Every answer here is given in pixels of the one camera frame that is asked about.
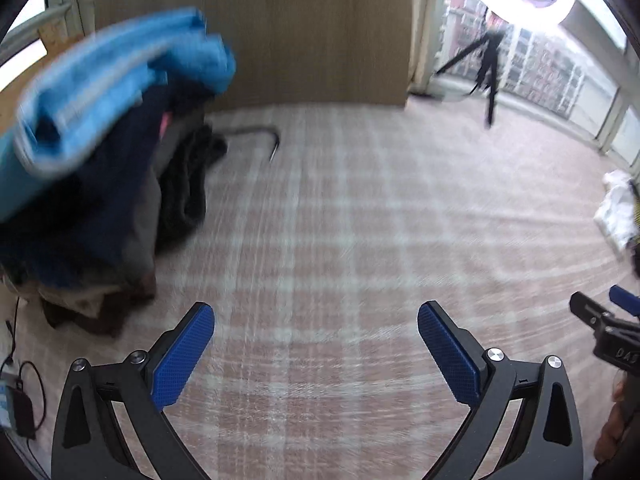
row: pile of clothes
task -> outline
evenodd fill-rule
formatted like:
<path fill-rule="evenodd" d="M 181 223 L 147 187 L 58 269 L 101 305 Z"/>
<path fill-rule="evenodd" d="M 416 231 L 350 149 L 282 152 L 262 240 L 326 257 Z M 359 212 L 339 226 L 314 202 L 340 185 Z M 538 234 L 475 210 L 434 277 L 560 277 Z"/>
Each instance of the pile of clothes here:
<path fill-rule="evenodd" d="M 107 28 L 40 73 L 0 137 L 4 284 L 52 326 L 117 332 L 155 295 L 156 252 L 204 217 L 204 173 L 226 153 L 204 103 L 235 69 L 180 9 Z"/>

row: power adapter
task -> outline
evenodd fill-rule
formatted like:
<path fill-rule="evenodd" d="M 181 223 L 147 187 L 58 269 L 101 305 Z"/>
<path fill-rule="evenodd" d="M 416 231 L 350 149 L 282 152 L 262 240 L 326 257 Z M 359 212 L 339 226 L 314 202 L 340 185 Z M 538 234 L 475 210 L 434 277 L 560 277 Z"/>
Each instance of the power adapter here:
<path fill-rule="evenodd" d="M 19 436 L 36 438 L 33 404 L 19 378 L 15 386 L 0 380 L 0 426 L 14 430 Z"/>

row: white cloth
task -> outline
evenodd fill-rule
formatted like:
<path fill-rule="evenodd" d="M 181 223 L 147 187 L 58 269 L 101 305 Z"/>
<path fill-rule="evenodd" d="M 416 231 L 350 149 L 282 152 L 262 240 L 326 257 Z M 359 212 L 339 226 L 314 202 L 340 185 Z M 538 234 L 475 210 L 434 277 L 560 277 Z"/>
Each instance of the white cloth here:
<path fill-rule="evenodd" d="M 613 248 L 622 254 L 629 240 L 638 234 L 634 221 L 634 194 L 629 186 L 631 176 L 622 170 L 606 173 L 602 179 L 607 194 L 593 220 Z"/>

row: black garment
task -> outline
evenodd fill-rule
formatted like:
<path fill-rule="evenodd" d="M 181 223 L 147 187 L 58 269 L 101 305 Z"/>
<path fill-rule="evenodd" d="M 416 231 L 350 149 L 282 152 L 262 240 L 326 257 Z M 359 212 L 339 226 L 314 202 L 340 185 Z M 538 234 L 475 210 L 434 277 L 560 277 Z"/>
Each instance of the black garment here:
<path fill-rule="evenodd" d="M 82 268 L 119 264 L 162 114 L 186 113 L 210 97 L 183 78 L 145 91 L 87 161 L 0 226 L 0 262 L 57 287 L 80 285 Z"/>
<path fill-rule="evenodd" d="M 162 203 L 156 252 L 183 241 L 204 220 L 207 170 L 226 154 L 226 141 L 208 126 L 190 133 L 175 150 L 160 177 Z"/>

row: wall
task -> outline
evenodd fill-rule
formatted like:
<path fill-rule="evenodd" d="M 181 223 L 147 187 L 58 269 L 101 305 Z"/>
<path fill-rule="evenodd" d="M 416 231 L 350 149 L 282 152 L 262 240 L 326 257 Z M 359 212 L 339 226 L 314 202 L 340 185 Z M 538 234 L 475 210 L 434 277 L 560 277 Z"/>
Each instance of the wall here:
<path fill-rule="evenodd" d="M 96 0 L 96 29 L 197 6 L 238 61 L 220 107 L 283 102 L 404 105 L 412 0 Z"/>

